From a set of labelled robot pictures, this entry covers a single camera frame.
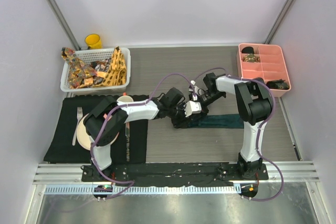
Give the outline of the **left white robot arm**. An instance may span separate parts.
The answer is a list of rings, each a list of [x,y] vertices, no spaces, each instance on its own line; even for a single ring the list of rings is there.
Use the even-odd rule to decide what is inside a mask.
[[[118,101],[113,97],[103,99],[83,120],[90,138],[94,176],[102,182],[111,177],[111,145],[126,123],[162,119],[166,116],[173,120],[188,120],[201,111],[202,105],[197,101],[196,95],[185,102],[183,93],[176,88],[171,88],[160,98],[138,102]]]

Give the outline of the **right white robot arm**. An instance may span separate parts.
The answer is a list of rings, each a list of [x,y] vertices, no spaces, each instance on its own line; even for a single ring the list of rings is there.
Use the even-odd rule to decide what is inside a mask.
[[[214,96],[230,93],[235,96],[238,114],[244,122],[243,145],[238,153],[237,173],[242,179],[250,179],[262,170],[261,152],[265,127],[273,116],[275,98],[261,77],[238,78],[231,75],[217,76],[211,72],[203,82],[208,96],[201,104],[213,102]]]

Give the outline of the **dark green tie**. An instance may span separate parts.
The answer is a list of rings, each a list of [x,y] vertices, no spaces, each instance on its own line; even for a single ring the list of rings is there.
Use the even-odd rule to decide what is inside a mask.
[[[190,129],[243,129],[244,121],[238,114],[207,115],[202,119],[190,122],[187,125]]]

